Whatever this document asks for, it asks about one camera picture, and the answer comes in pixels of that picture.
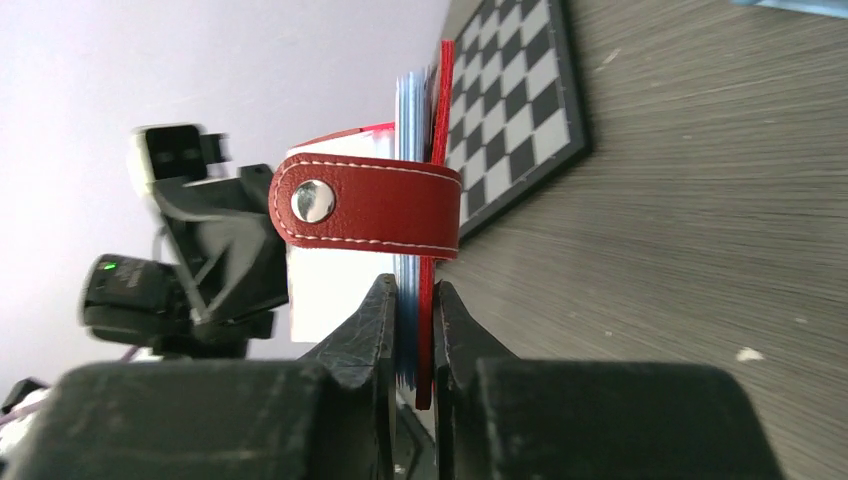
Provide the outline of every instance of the leather strap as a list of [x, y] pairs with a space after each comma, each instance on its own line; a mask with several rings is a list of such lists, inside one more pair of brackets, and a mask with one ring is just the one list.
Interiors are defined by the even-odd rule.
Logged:
[[[333, 190], [335, 207], [319, 223], [299, 220], [291, 198], [298, 186], [320, 180]], [[274, 227], [286, 243], [456, 258], [461, 177], [427, 163], [299, 153], [274, 175], [268, 195]]]

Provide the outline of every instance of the silver rivet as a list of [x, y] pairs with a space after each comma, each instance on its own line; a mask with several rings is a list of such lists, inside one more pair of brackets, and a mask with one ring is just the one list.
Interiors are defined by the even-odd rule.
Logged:
[[320, 180], [307, 180], [292, 195], [292, 211], [301, 222], [318, 223], [330, 216], [336, 206], [336, 194]]

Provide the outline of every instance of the table surface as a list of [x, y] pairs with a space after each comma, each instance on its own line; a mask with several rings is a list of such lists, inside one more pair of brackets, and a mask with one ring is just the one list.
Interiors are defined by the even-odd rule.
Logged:
[[[445, 37], [477, 0], [454, 0]], [[596, 154], [441, 275], [525, 357], [705, 362], [788, 476], [848, 472], [848, 29], [575, 0]]]

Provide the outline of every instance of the gray background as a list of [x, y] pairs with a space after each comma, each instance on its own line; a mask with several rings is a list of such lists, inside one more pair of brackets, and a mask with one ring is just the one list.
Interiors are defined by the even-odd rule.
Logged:
[[[446, 36], [477, 3], [454, 0]], [[845, 478], [848, 23], [571, 3], [597, 153], [444, 278], [522, 356], [726, 368], [791, 478]], [[744, 348], [764, 360], [737, 361]]]

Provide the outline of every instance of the dust speck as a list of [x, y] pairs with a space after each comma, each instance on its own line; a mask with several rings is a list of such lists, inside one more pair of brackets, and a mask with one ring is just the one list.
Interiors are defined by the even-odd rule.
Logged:
[[763, 356], [762, 353], [754, 350], [750, 347], [745, 347], [742, 350], [739, 350], [739, 353], [736, 354], [737, 362], [752, 362], [758, 360], [765, 360], [766, 357]]

